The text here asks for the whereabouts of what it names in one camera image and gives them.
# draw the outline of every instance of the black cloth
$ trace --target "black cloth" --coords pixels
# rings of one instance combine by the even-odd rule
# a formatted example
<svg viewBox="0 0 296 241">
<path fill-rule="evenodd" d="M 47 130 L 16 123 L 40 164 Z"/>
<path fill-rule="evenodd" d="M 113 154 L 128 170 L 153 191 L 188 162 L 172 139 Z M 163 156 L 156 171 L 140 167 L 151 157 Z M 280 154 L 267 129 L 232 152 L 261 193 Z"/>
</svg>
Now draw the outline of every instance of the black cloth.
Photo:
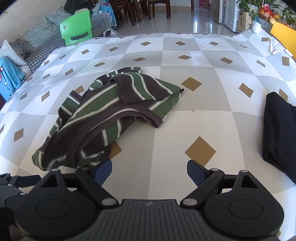
<svg viewBox="0 0 296 241">
<path fill-rule="evenodd" d="M 296 183 L 296 107 L 276 92 L 266 96 L 262 156 Z"/>
<path fill-rule="evenodd" d="M 65 4 L 65 11 L 71 13 L 72 15 L 79 9 L 88 8 L 92 10 L 94 8 L 94 4 L 92 0 L 67 0 Z"/>
</svg>

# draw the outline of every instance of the paper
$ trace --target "paper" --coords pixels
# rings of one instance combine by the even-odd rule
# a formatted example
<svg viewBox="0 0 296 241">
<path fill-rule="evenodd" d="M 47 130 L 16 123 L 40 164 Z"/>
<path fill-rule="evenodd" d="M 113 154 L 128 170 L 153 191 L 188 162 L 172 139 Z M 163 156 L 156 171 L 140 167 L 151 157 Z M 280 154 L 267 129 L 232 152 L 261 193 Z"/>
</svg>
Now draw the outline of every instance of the paper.
<svg viewBox="0 0 296 241">
<path fill-rule="evenodd" d="M 277 41 L 274 37 L 270 38 L 270 52 L 272 54 L 279 53 L 281 51 L 284 51 L 286 48 L 279 42 Z"/>
</svg>

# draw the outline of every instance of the tiled floor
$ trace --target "tiled floor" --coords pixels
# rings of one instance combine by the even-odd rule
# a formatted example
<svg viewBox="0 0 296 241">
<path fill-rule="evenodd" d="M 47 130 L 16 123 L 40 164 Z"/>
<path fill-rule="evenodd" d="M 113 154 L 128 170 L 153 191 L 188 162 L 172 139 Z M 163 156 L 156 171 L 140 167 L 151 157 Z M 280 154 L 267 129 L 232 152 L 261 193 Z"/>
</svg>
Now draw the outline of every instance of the tiled floor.
<svg viewBox="0 0 296 241">
<path fill-rule="evenodd" d="M 116 31 L 125 36 L 144 33 L 216 33 L 223 35 L 236 34 L 225 25 L 218 24 L 212 19 L 211 13 L 203 8 L 195 8 L 193 11 L 172 9 L 171 18 L 166 18 L 165 12 L 155 12 L 151 20 L 141 15 L 141 22 L 132 26 L 130 20 L 124 19 L 118 22 Z"/>
</svg>

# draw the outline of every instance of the wall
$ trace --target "wall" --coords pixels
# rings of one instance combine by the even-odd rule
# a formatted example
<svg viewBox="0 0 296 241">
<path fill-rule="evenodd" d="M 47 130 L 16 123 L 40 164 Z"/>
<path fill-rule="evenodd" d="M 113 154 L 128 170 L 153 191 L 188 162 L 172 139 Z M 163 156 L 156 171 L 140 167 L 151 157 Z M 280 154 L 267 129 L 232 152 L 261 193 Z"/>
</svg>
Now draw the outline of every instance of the wall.
<svg viewBox="0 0 296 241">
<path fill-rule="evenodd" d="M 47 15 L 64 7 L 66 0 L 17 0 L 0 15 L 0 46 L 7 39 L 23 36 Z"/>
<path fill-rule="evenodd" d="M 174 7 L 191 7 L 190 0 L 170 0 L 170 5 Z M 157 4 L 157 7 L 165 6 L 165 4 Z"/>
</svg>

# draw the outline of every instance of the potted plant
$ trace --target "potted plant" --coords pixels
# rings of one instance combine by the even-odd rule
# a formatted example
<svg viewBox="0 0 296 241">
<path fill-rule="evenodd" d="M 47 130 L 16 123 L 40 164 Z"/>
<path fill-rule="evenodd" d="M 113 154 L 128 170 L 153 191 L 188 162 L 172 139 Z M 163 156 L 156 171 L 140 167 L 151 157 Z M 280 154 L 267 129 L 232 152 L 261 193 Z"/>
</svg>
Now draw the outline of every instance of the potted plant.
<svg viewBox="0 0 296 241">
<path fill-rule="evenodd" d="M 296 13 L 288 5 L 286 5 L 282 9 L 282 14 L 283 16 L 281 19 L 284 21 L 284 24 L 295 29 Z"/>
</svg>

